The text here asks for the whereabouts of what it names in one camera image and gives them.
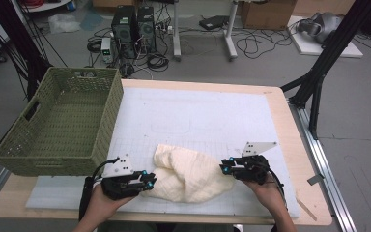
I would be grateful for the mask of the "white grid mat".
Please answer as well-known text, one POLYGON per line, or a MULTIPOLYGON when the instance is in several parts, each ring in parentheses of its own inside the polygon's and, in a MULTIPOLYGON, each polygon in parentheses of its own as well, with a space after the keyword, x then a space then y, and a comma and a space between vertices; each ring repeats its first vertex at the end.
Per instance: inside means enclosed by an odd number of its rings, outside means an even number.
MULTIPOLYGON (((240 157, 247 142, 274 144, 259 153, 284 185, 290 216, 299 218, 295 188, 265 95, 124 87, 108 158, 122 160, 128 154, 134 170, 156 173, 153 155, 158 144, 202 152, 220 163, 240 157)), ((26 208, 78 210, 84 178, 92 173, 83 177, 38 177, 26 208)), ((240 181, 204 203, 171 202, 143 194, 120 211, 270 217, 240 181)))

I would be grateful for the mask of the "aluminium rail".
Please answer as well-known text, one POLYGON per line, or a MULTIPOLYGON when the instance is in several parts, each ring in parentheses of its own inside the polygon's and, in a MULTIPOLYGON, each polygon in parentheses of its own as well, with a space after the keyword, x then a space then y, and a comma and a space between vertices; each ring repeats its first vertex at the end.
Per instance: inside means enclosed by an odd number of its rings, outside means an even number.
POLYGON ((335 219, 342 232, 357 232, 350 211, 344 201, 339 186, 331 171, 323 146, 318 138, 315 138, 309 129, 310 117, 303 108, 298 108, 289 103, 294 118, 298 121, 297 126, 304 135, 306 146, 312 158, 312 164, 316 167, 316 175, 322 174, 325 179, 319 183, 322 185, 324 194, 328 198, 330 215, 335 219))

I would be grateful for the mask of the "cardboard box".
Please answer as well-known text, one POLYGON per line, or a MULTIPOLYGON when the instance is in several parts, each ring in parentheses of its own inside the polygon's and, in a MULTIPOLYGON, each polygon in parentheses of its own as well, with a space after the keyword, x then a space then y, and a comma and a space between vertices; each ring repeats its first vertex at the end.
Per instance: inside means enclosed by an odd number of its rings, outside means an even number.
POLYGON ((243 27, 246 29, 285 30, 297 1, 244 2, 241 13, 243 27))

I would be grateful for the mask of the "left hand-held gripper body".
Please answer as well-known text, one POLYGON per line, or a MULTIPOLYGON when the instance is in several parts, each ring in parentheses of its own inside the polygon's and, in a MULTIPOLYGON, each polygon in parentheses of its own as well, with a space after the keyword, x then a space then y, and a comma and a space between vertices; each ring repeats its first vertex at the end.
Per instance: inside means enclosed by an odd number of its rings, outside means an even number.
POLYGON ((102 173, 102 191, 112 200, 135 197, 142 191, 139 181, 142 174, 142 171, 134 170, 128 154, 115 158, 102 173))

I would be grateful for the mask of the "grey tape strip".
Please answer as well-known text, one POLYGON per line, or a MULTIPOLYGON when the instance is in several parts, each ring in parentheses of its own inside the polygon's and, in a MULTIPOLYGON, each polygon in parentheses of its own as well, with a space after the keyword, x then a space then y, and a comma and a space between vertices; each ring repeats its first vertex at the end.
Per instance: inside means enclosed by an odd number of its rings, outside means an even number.
POLYGON ((307 180, 307 183, 310 185, 310 186, 313 186, 317 183, 321 183, 323 180, 325 179, 325 177, 322 175, 322 174, 317 174, 311 178, 309 178, 307 180))

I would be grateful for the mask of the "white floor board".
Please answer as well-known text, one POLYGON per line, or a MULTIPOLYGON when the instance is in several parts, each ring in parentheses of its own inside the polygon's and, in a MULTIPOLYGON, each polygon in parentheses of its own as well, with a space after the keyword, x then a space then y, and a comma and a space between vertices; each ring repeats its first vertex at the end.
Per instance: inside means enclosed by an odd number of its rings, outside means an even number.
MULTIPOLYGON (((301 33, 297 31, 300 20, 302 20, 301 16, 291 16, 287 24, 287 31, 297 50, 301 55, 319 56, 323 51, 322 46, 305 32, 301 33)), ((349 43, 341 53, 341 57, 343 58, 361 58, 362 56, 362 52, 353 43, 349 43)))

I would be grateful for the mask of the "black metal stand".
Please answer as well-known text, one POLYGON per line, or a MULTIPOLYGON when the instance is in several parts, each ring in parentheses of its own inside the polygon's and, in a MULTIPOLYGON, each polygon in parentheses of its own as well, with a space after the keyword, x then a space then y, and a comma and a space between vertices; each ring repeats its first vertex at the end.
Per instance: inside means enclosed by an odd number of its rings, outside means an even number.
POLYGON ((370 15, 371 0, 355 0, 312 68, 305 75, 281 87, 283 92, 299 88, 289 99, 289 103, 297 108, 305 108, 307 101, 312 99, 308 130, 316 140, 319 139, 317 126, 325 77, 370 15))
POLYGON ((16 53, 7 45, 1 34, 0 45, 12 60, 18 76, 27 81, 25 95, 30 101, 51 64, 39 52, 11 0, 0 0, 0 26, 13 43, 16 53))

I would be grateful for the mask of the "person's right hand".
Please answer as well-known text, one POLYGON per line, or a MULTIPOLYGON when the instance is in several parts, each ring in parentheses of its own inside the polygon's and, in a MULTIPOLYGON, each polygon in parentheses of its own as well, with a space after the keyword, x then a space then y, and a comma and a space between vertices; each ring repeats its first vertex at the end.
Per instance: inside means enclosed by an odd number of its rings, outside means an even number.
POLYGON ((254 192, 259 202, 273 216, 287 213, 283 197, 272 177, 269 177, 263 185, 252 181, 243 181, 243 183, 254 192))

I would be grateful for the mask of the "cream printed cloth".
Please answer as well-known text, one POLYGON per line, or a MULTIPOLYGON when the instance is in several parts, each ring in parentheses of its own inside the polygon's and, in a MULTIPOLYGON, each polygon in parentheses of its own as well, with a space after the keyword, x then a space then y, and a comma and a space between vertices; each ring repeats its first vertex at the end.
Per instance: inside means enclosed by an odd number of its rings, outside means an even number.
POLYGON ((187 148, 158 144, 153 156, 157 181, 142 193, 171 202, 203 203, 231 190, 233 177, 222 173, 211 155, 187 148))

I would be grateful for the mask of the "thin wooden stick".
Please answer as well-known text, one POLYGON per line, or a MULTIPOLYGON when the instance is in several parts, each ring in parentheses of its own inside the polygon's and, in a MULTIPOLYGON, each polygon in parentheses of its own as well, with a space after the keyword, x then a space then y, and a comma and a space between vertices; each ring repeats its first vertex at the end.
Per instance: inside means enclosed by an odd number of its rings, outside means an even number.
POLYGON ((317 221, 317 217, 309 210, 309 208, 298 198, 296 198, 298 204, 303 208, 303 210, 314 220, 317 221))

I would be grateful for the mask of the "black computer tower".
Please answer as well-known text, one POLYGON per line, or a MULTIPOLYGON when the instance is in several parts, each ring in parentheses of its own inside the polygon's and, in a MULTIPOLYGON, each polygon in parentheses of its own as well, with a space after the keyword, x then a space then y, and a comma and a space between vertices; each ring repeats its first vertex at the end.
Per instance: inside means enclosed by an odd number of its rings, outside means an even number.
POLYGON ((146 47, 147 51, 154 53, 157 51, 156 46, 156 33, 154 21, 154 8, 142 6, 137 11, 137 22, 139 34, 142 38, 142 44, 146 47))
POLYGON ((119 54, 124 58, 134 59, 134 42, 138 39, 135 7, 119 5, 113 16, 111 28, 119 54))

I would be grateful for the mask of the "white desk frame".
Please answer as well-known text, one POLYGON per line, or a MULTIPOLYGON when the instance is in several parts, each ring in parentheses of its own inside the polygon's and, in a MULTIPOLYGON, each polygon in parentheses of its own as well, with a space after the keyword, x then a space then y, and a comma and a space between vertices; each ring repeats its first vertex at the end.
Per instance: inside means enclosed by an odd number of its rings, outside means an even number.
MULTIPOLYGON (((174 0, 174 18, 173 18, 173 55, 177 61, 180 61, 182 58, 181 52, 181 42, 180 42, 180 31, 179 31, 179 2, 180 0, 174 0)), ((238 57, 237 50, 235 49, 234 42, 232 40, 232 31, 233 26, 237 14, 239 1, 238 0, 231 0, 231 8, 229 14, 229 22, 227 25, 227 29, 223 31, 224 41, 227 45, 229 51, 229 60, 233 61, 238 57)))

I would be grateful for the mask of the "grey rounded device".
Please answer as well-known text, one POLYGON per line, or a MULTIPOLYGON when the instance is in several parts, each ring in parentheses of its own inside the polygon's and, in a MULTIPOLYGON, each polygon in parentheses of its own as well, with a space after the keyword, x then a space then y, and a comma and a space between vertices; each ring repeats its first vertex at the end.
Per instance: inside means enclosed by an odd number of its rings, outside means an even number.
POLYGON ((315 13, 309 18, 302 19, 297 31, 305 32, 317 43, 323 44, 329 35, 334 32, 340 25, 342 19, 331 12, 315 13))

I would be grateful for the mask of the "small white power supply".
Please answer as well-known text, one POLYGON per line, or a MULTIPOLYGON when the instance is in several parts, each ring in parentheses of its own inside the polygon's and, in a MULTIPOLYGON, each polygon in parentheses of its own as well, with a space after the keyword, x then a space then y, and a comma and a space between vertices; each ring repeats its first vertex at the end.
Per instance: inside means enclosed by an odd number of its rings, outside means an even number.
POLYGON ((105 64, 111 64, 113 62, 113 52, 110 38, 101 39, 100 52, 105 64))

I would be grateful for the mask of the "green woven basket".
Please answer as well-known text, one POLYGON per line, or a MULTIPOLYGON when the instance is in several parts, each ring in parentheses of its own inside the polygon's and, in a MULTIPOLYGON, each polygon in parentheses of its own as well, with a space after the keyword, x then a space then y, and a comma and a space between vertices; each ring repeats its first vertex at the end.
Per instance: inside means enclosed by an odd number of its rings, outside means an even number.
POLYGON ((115 69, 50 68, 0 143, 20 176, 84 176, 106 161, 124 89, 115 69))

